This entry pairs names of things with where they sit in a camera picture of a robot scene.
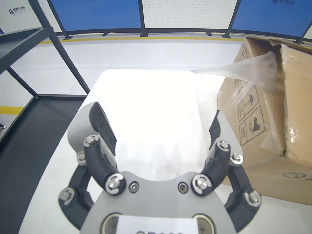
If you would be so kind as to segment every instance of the screw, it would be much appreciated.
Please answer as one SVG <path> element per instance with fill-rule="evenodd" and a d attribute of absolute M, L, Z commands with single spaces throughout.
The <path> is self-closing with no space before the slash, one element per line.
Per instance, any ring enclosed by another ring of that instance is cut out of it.
<path fill-rule="evenodd" d="M 233 153 L 233 154 L 232 154 L 232 159 L 233 159 L 234 161 L 238 161 L 238 162 L 239 162 L 239 161 L 241 160 L 241 159 L 239 158 L 239 156 L 240 156 L 240 155 L 238 155 L 237 153 Z"/>
<path fill-rule="evenodd" d="M 86 156 L 84 154 L 78 155 L 78 160 L 79 161 L 84 161 Z"/>
<path fill-rule="evenodd" d="M 113 178 L 109 181 L 109 184 L 108 184 L 108 186 L 109 186 L 110 189 L 116 189 L 116 188 L 119 187 L 119 185 L 120 185 L 120 181 L 119 181 L 119 179 L 118 179 L 117 177 L 113 177 Z"/>
<path fill-rule="evenodd" d="M 258 197 L 254 192 L 249 193 L 248 197 L 249 201 L 252 202 L 253 204 L 259 202 L 260 200 L 260 197 Z"/>
<path fill-rule="evenodd" d="M 197 219 L 198 234 L 214 234 L 214 224 L 207 216 L 197 214 L 193 218 Z"/>
<path fill-rule="evenodd" d="M 71 202 L 75 195 L 75 191 L 71 187 L 67 187 L 61 191 L 59 194 L 59 199 L 64 201 L 64 205 L 67 205 Z"/>
<path fill-rule="evenodd" d="M 188 192 L 188 186 L 185 182 L 180 182 L 177 186 L 180 193 L 185 194 Z"/>
<path fill-rule="evenodd" d="M 227 148 L 229 148 L 229 143 L 224 142 L 224 141 L 220 141 L 220 146 L 221 146 L 222 148 L 224 148 L 224 149 L 227 149 Z"/>
<path fill-rule="evenodd" d="M 206 175 L 198 174 L 192 179 L 192 188 L 197 194 L 201 195 L 208 187 L 212 187 L 212 183 Z"/>
<path fill-rule="evenodd" d="M 120 173 L 114 173 L 108 177 L 105 182 L 105 190 L 108 194 L 116 195 L 119 193 L 120 181 L 124 179 L 124 176 Z"/>
<path fill-rule="evenodd" d="M 243 160 L 244 158 L 241 154 L 232 153 L 230 157 L 230 165 L 234 167 L 240 166 L 243 163 Z"/>
<path fill-rule="evenodd" d="M 245 192 L 245 199 L 253 207 L 259 207 L 261 205 L 261 196 L 257 191 L 252 191 L 250 193 Z"/>
<path fill-rule="evenodd" d="M 140 188 L 140 185 L 136 181 L 130 183 L 129 185 L 129 191 L 133 194 L 138 192 L 139 188 Z"/>
<path fill-rule="evenodd" d="M 208 182 L 206 179 L 201 177 L 199 180 L 196 181 L 196 186 L 198 186 L 201 190 L 205 190 L 208 187 Z"/>
<path fill-rule="evenodd" d="M 102 223 L 101 234 L 116 234 L 119 220 L 119 213 L 108 215 Z"/>
<path fill-rule="evenodd" d="M 86 143 L 90 145 L 90 144 L 92 144 L 95 140 L 96 140 L 96 139 L 95 139 L 94 136 L 89 136 L 89 137 L 87 137 L 87 139 L 86 139 Z"/>
<path fill-rule="evenodd" d="M 89 147 L 95 141 L 98 141 L 98 136 L 97 135 L 90 135 L 90 136 L 87 136 L 86 139 L 83 141 L 83 145 L 84 145 L 84 147 Z"/>

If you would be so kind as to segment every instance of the white label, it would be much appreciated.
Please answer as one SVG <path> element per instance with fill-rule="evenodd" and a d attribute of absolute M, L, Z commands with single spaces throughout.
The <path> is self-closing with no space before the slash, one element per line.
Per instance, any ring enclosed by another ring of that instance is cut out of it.
<path fill-rule="evenodd" d="M 236 2 L 237 0 L 142 0 L 144 24 L 146 28 L 227 29 Z"/>
<path fill-rule="evenodd" d="M 196 219 L 119 216 L 116 234 L 194 234 Z"/>
<path fill-rule="evenodd" d="M 0 27 L 5 34 L 41 26 L 28 0 L 0 0 L 0 11 Z"/>

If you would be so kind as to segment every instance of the cardboard box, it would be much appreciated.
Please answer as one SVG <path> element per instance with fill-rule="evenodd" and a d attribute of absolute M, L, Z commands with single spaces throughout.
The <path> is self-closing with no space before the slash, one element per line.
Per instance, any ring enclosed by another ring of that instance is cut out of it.
<path fill-rule="evenodd" d="M 234 62 L 269 51 L 277 60 L 275 92 L 226 78 L 218 109 L 242 146 L 253 188 L 312 205 L 312 50 L 275 38 L 247 37 Z"/>

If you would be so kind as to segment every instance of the white tabletop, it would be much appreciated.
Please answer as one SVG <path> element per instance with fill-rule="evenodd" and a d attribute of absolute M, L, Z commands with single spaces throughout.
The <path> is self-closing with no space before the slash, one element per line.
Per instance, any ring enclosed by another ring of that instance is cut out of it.
<path fill-rule="evenodd" d="M 191 72 L 109 69 L 82 106 L 98 101 L 104 109 L 117 137 L 120 171 L 168 180 L 202 170 L 222 81 Z M 58 195 L 76 167 L 65 134 L 42 175 L 20 234 L 79 233 L 58 205 Z M 102 189 L 91 179 L 88 191 L 95 201 Z M 224 203 L 230 192 L 224 185 L 217 189 Z M 241 233 L 311 233 L 311 215 L 312 206 L 263 197 L 258 214 Z"/>

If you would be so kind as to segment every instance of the black metal shelf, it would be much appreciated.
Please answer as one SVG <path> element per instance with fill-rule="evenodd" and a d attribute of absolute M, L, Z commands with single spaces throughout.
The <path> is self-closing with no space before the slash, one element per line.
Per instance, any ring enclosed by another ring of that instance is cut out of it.
<path fill-rule="evenodd" d="M 90 89 L 53 31 L 38 0 L 28 0 L 42 28 L 0 35 L 0 74 L 5 70 L 33 98 L 0 140 L 0 233 L 18 234 L 41 176 L 86 95 L 38 95 L 11 65 L 46 38 L 88 94 Z"/>
<path fill-rule="evenodd" d="M 31 28 L 0 35 L 0 74 L 49 35 L 48 28 Z"/>

